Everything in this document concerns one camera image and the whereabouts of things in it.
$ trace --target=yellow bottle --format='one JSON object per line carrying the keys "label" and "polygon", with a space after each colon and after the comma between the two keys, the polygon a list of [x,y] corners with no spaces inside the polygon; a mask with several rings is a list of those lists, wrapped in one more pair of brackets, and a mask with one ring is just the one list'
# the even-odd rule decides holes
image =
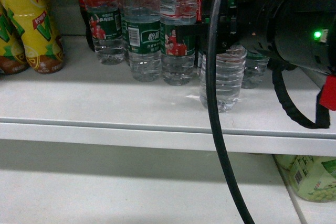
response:
{"label": "yellow bottle", "polygon": [[24,44],[29,65],[39,73],[62,69],[61,36],[51,16],[49,0],[1,0]]}
{"label": "yellow bottle", "polygon": [[0,73],[20,73],[28,67],[21,40],[0,4]]}

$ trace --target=red bottle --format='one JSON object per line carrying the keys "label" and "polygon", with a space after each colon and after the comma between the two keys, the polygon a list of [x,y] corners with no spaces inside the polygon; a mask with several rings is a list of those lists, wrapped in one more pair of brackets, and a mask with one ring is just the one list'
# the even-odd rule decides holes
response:
{"label": "red bottle", "polygon": [[83,18],[83,20],[85,22],[85,26],[86,26],[86,31],[85,31],[86,40],[89,44],[90,49],[92,51],[94,51],[92,34],[91,34],[89,19],[88,19],[87,11],[86,11],[86,8],[85,8],[84,0],[78,0],[78,2],[79,2],[80,13],[82,15],[82,18]]}

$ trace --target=red tag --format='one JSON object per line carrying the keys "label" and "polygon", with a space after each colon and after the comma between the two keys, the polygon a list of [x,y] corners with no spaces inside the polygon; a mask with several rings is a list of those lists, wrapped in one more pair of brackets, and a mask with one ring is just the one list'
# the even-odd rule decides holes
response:
{"label": "red tag", "polygon": [[320,104],[329,110],[336,111],[336,76],[328,76],[323,86]]}

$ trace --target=white shelf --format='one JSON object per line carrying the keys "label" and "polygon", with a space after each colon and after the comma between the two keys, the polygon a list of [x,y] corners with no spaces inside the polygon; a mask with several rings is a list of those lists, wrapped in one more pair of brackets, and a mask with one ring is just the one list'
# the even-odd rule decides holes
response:
{"label": "white shelf", "polygon": [[[301,223],[271,155],[230,158],[255,223]],[[242,223],[215,152],[0,141],[0,177],[0,223]]]}
{"label": "white shelf", "polygon": [[[100,64],[83,36],[64,39],[61,71],[41,75],[28,69],[1,77],[0,138],[214,150],[196,76],[183,87],[162,79],[140,83],[124,62]],[[300,110],[314,119],[319,89],[299,69],[285,79]],[[231,152],[336,156],[335,113],[327,130],[293,122],[276,98],[269,71],[259,88],[242,89],[236,106],[220,120]]]}

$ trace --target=led indicator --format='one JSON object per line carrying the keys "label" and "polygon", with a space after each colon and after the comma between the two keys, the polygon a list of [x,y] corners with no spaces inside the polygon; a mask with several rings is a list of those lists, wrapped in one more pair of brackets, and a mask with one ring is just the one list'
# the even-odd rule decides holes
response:
{"label": "led indicator", "polygon": [[319,38],[321,38],[321,36],[322,36],[322,33],[320,31],[316,31],[314,33],[314,39],[319,39]]}

